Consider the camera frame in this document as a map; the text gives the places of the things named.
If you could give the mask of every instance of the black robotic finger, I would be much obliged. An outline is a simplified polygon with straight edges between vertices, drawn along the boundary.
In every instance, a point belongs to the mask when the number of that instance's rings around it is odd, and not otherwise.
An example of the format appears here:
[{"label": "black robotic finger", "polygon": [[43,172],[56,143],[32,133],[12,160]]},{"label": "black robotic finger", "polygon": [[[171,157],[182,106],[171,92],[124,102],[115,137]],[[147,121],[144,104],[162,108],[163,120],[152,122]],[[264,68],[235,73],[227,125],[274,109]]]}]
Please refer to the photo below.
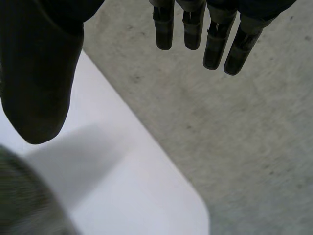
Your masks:
[{"label": "black robotic finger", "polygon": [[221,58],[235,21],[237,10],[224,5],[223,8],[208,4],[211,16],[211,24],[208,30],[203,65],[210,70],[215,70]]},{"label": "black robotic finger", "polygon": [[190,50],[200,46],[205,0],[176,0],[184,10],[182,21],[185,29],[185,45]]},{"label": "black robotic finger", "polygon": [[241,23],[224,65],[225,73],[234,76],[240,72],[263,28],[273,20],[257,20],[241,14]]},{"label": "black robotic finger", "polygon": [[156,45],[161,50],[172,47],[174,29],[174,0],[150,0],[156,27]]}]

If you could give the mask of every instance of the gray floor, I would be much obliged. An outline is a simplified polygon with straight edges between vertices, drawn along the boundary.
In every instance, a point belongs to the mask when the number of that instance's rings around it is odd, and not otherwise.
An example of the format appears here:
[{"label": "gray floor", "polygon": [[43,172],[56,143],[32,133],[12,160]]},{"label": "gray floor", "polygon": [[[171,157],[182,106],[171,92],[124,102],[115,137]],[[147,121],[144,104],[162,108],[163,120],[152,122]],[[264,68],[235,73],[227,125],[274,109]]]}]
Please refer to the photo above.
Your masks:
[{"label": "gray floor", "polygon": [[283,13],[236,77],[202,66],[208,12],[197,51],[178,7],[173,47],[157,49],[148,0],[107,0],[85,25],[87,54],[204,198],[214,235],[313,234],[312,9]]}]

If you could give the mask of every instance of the gray fabric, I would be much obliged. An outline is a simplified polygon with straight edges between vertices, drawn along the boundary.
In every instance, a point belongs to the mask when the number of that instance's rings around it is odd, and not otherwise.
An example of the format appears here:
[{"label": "gray fabric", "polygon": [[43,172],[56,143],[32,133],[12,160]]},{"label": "gray fabric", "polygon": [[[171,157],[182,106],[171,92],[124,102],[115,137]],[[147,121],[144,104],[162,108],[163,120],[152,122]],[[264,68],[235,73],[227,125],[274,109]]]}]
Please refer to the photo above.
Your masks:
[{"label": "gray fabric", "polygon": [[77,234],[51,192],[17,156],[0,146],[0,233]]}]

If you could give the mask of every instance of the white table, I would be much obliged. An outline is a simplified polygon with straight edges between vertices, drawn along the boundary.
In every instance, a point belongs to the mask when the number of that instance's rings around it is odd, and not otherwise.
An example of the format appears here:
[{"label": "white table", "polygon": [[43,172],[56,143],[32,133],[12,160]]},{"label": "white table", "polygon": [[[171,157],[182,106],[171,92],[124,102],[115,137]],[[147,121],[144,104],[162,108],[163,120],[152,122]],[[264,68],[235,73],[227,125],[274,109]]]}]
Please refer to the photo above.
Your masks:
[{"label": "white table", "polygon": [[1,108],[0,144],[34,167],[82,234],[209,234],[202,199],[84,52],[60,135],[27,144]]}]

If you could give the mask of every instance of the robotic hand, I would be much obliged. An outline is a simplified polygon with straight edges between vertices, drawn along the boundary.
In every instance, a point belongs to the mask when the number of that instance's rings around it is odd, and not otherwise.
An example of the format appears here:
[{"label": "robotic hand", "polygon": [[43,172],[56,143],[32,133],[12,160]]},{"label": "robotic hand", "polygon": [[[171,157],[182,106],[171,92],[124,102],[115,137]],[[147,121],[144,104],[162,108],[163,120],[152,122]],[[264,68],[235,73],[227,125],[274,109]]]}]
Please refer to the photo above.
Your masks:
[{"label": "robotic hand", "polygon": [[[149,2],[154,6],[156,44],[161,50],[169,50],[173,38],[174,0],[149,0]],[[201,41],[205,0],[176,0],[176,2],[184,10],[182,21],[185,45],[188,49],[196,50]],[[263,28],[295,2],[296,0],[206,0],[211,24],[208,29],[203,65],[210,70],[215,70],[219,66],[239,11],[241,23],[224,65],[227,74],[237,75]]]},{"label": "robotic hand", "polygon": [[[154,6],[156,43],[172,46],[174,0]],[[198,49],[204,0],[176,0],[183,8],[185,45]],[[237,10],[236,38],[224,70],[236,75],[264,27],[296,0],[207,0],[211,25],[203,64],[218,67]],[[69,108],[71,86],[84,39],[83,23],[104,0],[0,0],[0,97],[3,110],[29,143],[56,137]]]}]

